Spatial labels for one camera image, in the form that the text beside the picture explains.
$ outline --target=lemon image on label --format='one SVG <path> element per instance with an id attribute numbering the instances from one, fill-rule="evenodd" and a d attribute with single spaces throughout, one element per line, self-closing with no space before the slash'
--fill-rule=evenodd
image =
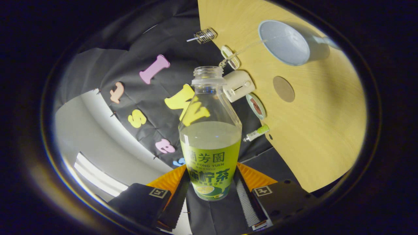
<path id="1" fill-rule="evenodd" d="M 213 192 L 215 188 L 212 186 L 201 186 L 201 187 L 197 187 L 196 190 L 201 194 L 208 194 L 208 193 Z"/>

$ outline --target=plastic bottle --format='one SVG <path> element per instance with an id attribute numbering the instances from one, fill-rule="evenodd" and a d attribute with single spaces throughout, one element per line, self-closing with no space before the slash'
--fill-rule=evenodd
<path id="1" fill-rule="evenodd" d="M 228 194 L 241 144 L 242 124 L 223 92 L 222 74 L 217 66 L 195 68 L 195 95 L 178 127 L 193 188 L 206 201 Z"/>

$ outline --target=black fabric backdrop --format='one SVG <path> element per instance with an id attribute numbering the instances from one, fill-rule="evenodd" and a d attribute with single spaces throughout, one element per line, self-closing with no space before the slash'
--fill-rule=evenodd
<path id="1" fill-rule="evenodd" d="M 191 83 L 194 68 L 218 65 L 223 59 L 213 42 L 202 45 L 195 41 L 186 42 L 198 31 L 200 22 L 197 1 L 153 1 L 132 9 L 130 13 L 95 32 L 79 49 L 62 73 L 55 110 L 72 98 L 98 88 L 123 126 L 150 152 L 175 168 L 173 161 L 183 157 L 178 136 L 182 110 L 169 109 L 164 99 L 175 95 L 184 84 Z M 159 54 L 164 55 L 171 66 L 157 73 L 151 79 L 151 84 L 146 84 L 138 73 L 147 69 Z M 224 75 L 231 71 L 227 66 Z M 125 88 L 119 104 L 110 100 L 110 90 L 115 90 L 116 82 L 121 82 Z M 235 101 L 232 106 L 243 124 L 243 135 L 260 127 L 259 119 L 245 98 Z M 134 128 L 127 120 L 135 109 L 139 109 L 147 118 L 140 128 Z M 164 154 L 156 149 L 155 143 L 162 138 L 169 140 L 176 148 L 174 153 Z M 269 155 L 271 159 L 279 158 L 280 161 L 264 159 L 260 161 L 263 162 L 261 165 L 255 163 L 260 157 L 254 157 L 263 152 L 263 155 Z M 250 158 L 248 163 L 270 168 L 270 177 L 295 181 L 290 169 L 265 137 L 241 142 L 238 160 Z M 234 184 L 227 198 L 219 202 L 200 200 L 193 189 L 189 190 L 187 199 L 193 233 L 247 233 L 247 224 Z"/>

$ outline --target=yellow-green liquid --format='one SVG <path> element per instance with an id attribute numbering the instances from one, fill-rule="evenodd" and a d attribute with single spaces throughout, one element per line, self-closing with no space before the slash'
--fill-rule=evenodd
<path id="1" fill-rule="evenodd" d="M 180 132 L 181 148 L 196 194 L 207 201 L 226 197 L 241 143 L 241 129 L 222 122 L 201 122 Z"/>

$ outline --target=small round container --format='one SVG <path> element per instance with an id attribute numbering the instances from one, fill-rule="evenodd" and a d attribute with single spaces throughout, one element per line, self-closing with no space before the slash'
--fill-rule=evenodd
<path id="1" fill-rule="evenodd" d="M 265 109 L 257 96 L 255 96 L 253 93 L 249 93 L 245 95 L 245 98 L 247 99 L 248 105 L 251 107 L 251 110 L 255 113 L 255 115 L 260 120 L 263 120 L 266 117 Z"/>

